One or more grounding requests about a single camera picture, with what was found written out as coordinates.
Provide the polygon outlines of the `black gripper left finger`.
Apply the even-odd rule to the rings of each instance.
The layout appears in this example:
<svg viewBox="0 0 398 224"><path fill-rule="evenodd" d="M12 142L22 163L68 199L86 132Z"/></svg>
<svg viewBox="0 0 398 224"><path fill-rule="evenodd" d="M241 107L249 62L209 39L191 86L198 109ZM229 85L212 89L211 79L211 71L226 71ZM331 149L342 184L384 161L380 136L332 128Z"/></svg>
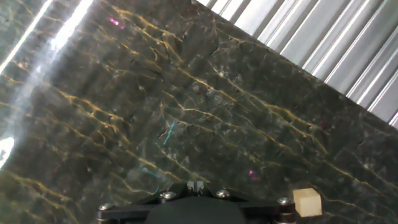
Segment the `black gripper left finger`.
<svg viewBox="0 0 398 224"><path fill-rule="evenodd" d="M149 212L156 206L194 196L194 190L195 181L179 182L136 202L128 202L125 205L104 203L97 209L96 222L98 224L144 223Z"/></svg>

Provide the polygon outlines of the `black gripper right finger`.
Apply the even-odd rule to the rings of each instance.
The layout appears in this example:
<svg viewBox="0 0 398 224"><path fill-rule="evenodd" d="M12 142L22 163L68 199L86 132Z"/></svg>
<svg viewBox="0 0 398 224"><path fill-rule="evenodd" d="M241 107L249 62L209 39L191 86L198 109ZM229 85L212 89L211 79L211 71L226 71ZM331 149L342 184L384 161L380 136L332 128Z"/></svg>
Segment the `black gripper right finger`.
<svg viewBox="0 0 398 224"><path fill-rule="evenodd" d="M195 195L233 202L242 211L246 223L295 224L295 203L288 197L260 199L204 181L195 182Z"/></svg>

